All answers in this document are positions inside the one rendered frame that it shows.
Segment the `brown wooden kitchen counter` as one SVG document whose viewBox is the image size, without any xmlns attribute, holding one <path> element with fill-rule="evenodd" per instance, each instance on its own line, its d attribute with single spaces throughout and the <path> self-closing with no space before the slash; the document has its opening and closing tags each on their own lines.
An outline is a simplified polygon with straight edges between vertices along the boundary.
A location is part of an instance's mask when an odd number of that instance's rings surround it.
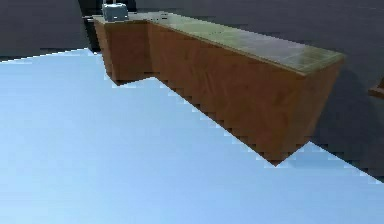
<svg viewBox="0 0 384 224">
<path fill-rule="evenodd" d="M 157 78 L 273 165 L 310 141 L 345 60 L 164 11 L 93 20 L 115 84 Z"/>
</svg>

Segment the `grey metal toaster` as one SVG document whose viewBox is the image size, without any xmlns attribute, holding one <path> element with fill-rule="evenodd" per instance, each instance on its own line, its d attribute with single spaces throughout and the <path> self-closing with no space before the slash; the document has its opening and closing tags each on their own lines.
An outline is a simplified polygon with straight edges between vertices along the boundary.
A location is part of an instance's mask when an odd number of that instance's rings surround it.
<svg viewBox="0 0 384 224">
<path fill-rule="evenodd" d="M 107 22 L 126 21 L 129 19 L 127 6 L 123 3 L 113 2 L 108 4 L 104 1 L 102 3 L 102 14 Z"/>
</svg>

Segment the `brown wooden furniture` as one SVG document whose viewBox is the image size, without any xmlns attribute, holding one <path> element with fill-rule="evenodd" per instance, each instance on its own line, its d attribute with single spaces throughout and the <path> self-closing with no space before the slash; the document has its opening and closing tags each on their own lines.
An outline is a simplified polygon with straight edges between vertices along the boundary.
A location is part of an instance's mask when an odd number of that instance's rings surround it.
<svg viewBox="0 0 384 224">
<path fill-rule="evenodd" d="M 370 96 L 384 99 L 384 77 L 381 79 L 377 86 L 374 86 L 368 90 Z"/>
</svg>

